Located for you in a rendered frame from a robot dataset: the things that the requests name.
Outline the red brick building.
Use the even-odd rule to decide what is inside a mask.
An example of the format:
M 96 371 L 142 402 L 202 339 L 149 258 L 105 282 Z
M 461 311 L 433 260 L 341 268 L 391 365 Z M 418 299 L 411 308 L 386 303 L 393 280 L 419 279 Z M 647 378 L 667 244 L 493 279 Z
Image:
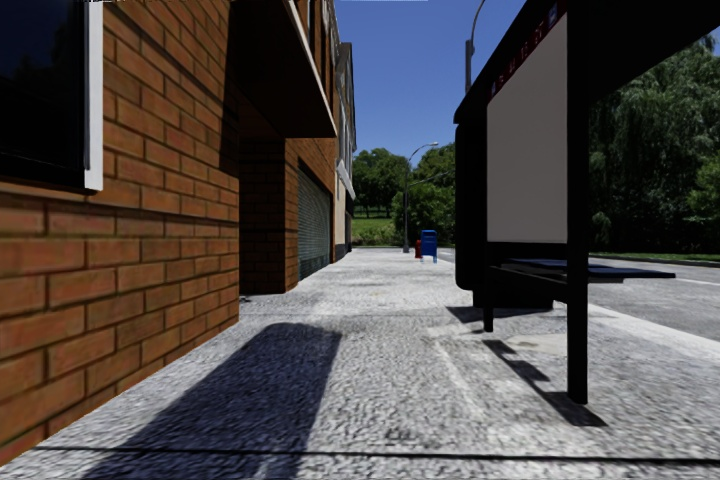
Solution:
M 0 0 L 0 467 L 334 261 L 336 0 Z

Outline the grey street lamp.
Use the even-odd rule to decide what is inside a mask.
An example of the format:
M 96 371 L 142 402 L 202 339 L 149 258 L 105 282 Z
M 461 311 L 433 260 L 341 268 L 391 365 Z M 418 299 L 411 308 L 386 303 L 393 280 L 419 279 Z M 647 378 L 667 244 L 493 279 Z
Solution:
M 408 192 L 409 192 L 409 175 L 410 175 L 410 172 L 412 171 L 412 168 L 413 168 L 413 167 L 412 167 L 412 164 L 411 164 L 411 160 L 412 160 L 413 157 L 414 157 L 420 150 L 422 150 L 423 148 L 431 148 L 431 147 L 435 147 L 435 146 L 438 146 L 438 145 L 439 145 L 439 142 L 438 142 L 438 141 L 433 141 L 433 142 L 428 142 L 428 143 L 425 143 L 425 144 L 419 146 L 418 148 L 416 148 L 416 149 L 411 153 L 411 155 L 408 157 L 407 162 L 406 162 L 406 169 L 407 169 L 407 170 L 406 170 L 406 173 L 405 173 L 404 194 L 403 194 L 403 212 L 404 212 L 404 213 L 403 213 L 403 221 L 404 221 L 404 230 L 403 230 L 403 231 L 404 231 L 404 237 L 403 237 L 403 248 L 402 248 L 402 252 L 405 253 L 405 254 L 408 254 L 409 251 L 410 251 L 409 241 L 408 241 L 408 240 L 409 240 L 409 239 L 408 239 L 408 208 L 409 208 L 409 207 L 408 207 L 408 203 L 409 203 L 409 200 L 408 200 L 408 195 L 409 195 L 409 194 L 408 194 Z
M 465 93 L 468 94 L 471 87 L 472 87 L 472 60 L 475 53 L 475 46 L 474 46 L 474 38 L 475 38 L 475 31 L 477 27 L 477 22 L 481 13 L 481 10 L 485 4 L 485 0 L 480 0 L 478 7 L 475 11 L 471 29 L 470 29 L 470 36 L 465 42 Z

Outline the black bus shelter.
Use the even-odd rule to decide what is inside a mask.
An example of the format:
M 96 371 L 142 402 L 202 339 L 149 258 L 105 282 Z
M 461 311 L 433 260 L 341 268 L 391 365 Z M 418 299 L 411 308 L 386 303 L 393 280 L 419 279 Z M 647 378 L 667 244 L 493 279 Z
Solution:
M 498 308 L 567 307 L 567 393 L 588 400 L 590 106 L 720 26 L 720 0 L 525 0 L 458 106 L 456 283 Z

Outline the trees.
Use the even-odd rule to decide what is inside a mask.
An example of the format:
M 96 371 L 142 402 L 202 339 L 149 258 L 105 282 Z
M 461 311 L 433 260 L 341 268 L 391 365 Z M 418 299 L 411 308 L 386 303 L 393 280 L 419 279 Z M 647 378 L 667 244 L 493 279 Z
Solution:
M 720 54 L 705 36 L 589 111 L 589 213 L 596 253 L 720 256 Z M 354 245 L 403 242 L 406 164 L 383 148 L 354 160 Z M 428 150 L 409 175 L 408 241 L 455 242 L 455 147 Z

